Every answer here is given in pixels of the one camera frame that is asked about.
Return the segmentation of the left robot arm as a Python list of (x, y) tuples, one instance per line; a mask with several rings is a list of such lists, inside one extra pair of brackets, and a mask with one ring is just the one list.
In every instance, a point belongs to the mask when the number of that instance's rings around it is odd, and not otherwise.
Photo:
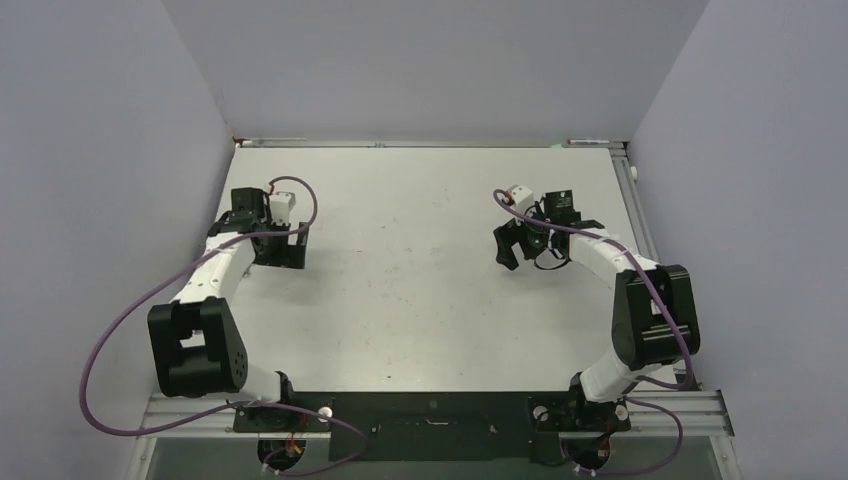
[[(294, 424), (298, 403), (288, 376), (249, 359), (229, 302), (255, 265), (304, 268), (309, 228), (293, 226), (295, 204), (291, 192), (232, 190), (230, 209), (208, 231), (206, 261), (169, 303), (150, 309), (147, 326), (164, 395), (233, 395), (260, 402), (259, 417), (274, 430)], [(297, 236), (290, 241), (292, 230)]]

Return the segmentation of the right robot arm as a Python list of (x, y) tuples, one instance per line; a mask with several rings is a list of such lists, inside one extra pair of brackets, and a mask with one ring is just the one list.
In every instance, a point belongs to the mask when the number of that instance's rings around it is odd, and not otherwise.
[(494, 232), (495, 260), (513, 271), (520, 260), (549, 252), (563, 265), (589, 270), (612, 291), (609, 349), (576, 376), (577, 393), (567, 397), (565, 414), (589, 428), (606, 402), (625, 397), (645, 382), (684, 390), (694, 382), (692, 357), (701, 345), (694, 292), (688, 270), (640, 255), (615, 238), (601, 222), (585, 218), (570, 190), (535, 198), (524, 186), (493, 193), (511, 218)]

